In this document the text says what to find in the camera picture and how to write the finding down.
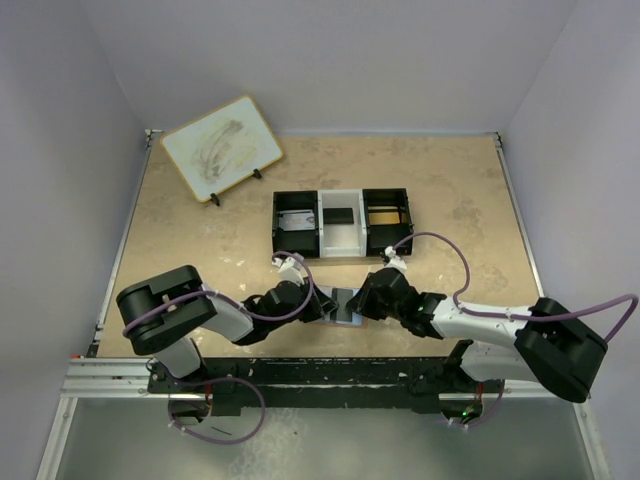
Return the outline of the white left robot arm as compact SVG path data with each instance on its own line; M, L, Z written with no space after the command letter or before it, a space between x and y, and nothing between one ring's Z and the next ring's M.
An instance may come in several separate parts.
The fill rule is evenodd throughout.
M202 387L206 367L191 334L198 328L237 346L259 343L294 321L310 323L336 311L337 300L308 278L282 280L264 294L236 302L208 289L185 265L122 290L116 297L123 336L139 356L152 356L184 392Z

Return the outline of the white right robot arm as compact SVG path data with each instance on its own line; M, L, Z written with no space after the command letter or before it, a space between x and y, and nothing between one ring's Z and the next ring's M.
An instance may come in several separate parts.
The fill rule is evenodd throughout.
M540 298L532 307L480 305L481 316L441 293L419 292L395 268L368 275L346 308L373 320L392 318L413 335L458 341L460 357L445 366L446 383L467 391L488 380L537 382L557 397L583 403L608 345L558 302Z

